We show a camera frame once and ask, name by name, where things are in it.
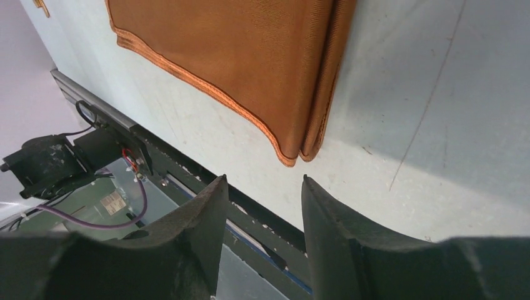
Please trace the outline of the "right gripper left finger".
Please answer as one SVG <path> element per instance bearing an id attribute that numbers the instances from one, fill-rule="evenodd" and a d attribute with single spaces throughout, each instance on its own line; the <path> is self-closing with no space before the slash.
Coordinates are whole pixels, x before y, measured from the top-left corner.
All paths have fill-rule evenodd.
<path id="1" fill-rule="evenodd" d="M 2 299 L 210 299 L 229 204 L 226 176 L 123 239 L 1 234 Z"/>

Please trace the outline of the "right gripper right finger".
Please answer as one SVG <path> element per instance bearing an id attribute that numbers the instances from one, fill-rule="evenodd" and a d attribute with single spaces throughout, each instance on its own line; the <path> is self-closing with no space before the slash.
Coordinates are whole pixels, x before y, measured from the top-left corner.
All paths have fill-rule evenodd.
<path id="1" fill-rule="evenodd" d="M 393 231 L 332 197 L 301 189 L 314 299 L 528 299 L 529 239 L 428 242 Z"/>

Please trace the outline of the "orange cloth napkin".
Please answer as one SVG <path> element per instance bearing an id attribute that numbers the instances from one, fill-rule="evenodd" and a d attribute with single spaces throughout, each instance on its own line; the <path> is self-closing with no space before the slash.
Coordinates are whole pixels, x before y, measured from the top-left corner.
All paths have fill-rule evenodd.
<path id="1" fill-rule="evenodd" d="M 326 132 L 355 1 L 106 2 L 117 44 L 253 123 L 287 167 Z"/>

